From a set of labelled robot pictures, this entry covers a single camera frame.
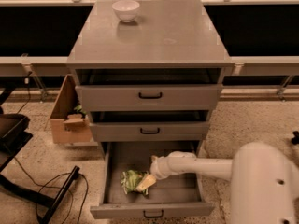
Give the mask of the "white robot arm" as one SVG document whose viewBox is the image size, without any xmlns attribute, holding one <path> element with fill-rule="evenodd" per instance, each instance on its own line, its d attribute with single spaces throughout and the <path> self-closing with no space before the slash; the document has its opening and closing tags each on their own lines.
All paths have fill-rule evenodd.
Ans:
<svg viewBox="0 0 299 224">
<path fill-rule="evenodd" d="M 181 151 L 154 156 L 150 173 L 136 189 L 142 191 L 158 180 L 187 173 L 230 182 L 231 224 L 296 224 L 299 169 L 275 147 L 251 142 L 231 159 L 204 159 Z"/>
</svg>

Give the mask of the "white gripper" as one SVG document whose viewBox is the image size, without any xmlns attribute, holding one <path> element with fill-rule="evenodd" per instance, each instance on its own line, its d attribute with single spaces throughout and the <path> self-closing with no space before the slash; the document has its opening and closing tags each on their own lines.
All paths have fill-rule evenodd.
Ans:
<svg viewBox="0 0 299 224">
<path fill-rule="evenodd" d="M 156 155 L 152 155 L 150 174 L 144 176 L 144 178 L 136 186 L 135 190 L 142 192 L 147 188 L 151 187 L 152 185 L 154 185 L 156 183 L 156 178 L 158 180 L 168 178 L 172 174 L 168 162 L 169 162 L 168 157 L 165 156 L 158 157 Z"/>
</svg>

